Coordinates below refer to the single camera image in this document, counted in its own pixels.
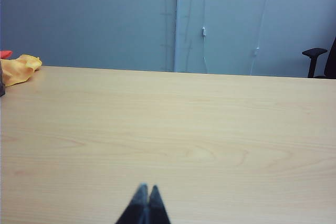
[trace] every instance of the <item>red object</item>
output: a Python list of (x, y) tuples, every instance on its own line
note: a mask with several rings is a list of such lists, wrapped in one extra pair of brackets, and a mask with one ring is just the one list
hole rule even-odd
[(12, 55), (12, 51), (9, 51), (9, 50), (5, 50), (5, 51), (0, 51), (1, 53), (1, 59), (7, 59), (9, 56)]

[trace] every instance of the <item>yellow cloth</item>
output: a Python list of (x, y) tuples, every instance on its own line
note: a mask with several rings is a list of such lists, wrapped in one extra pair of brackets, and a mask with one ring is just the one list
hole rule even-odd
[(40, 58), (31, 55), (21, 55), (15, 60), (1, 59), (2, 81), (6, 87), (25, 82), (41, 65)]

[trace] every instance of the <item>light wood tabletop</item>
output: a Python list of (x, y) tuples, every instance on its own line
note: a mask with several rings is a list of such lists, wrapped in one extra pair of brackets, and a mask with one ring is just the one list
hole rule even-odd
[(336, 223), (336, 80), (42, 67), (1, 98), (2, 223)]

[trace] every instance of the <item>black tip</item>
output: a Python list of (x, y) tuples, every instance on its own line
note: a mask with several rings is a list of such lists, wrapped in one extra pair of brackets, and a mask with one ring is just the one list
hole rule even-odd
[(149, 204), (151, 207), (164, 208), (159, 189), (156, 185), (153, 186), (151, 196), (149, 196)]
[(147, 197), (148, 197), (147, 184), (146, 183), (140, 184), (133, 198), (131, 199), (130, 205), (145, 206), (147, 204)]

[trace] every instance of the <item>white clip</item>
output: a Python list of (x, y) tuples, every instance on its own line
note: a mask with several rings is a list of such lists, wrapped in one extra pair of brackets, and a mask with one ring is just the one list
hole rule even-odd
[(205, 27), (204, 27), (204, 26), (202, 27), (202, 36), (203, 36), (203, 37), (206, 36), (206, 34), (205, 34)]

